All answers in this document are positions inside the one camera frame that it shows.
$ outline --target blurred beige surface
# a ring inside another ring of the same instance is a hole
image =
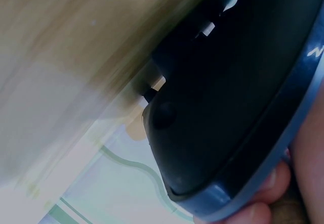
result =
[[[198,1],[0,0],[0,184],[16,198],[3,212],[48,211],[93,139],[138,115],[133,78]]]

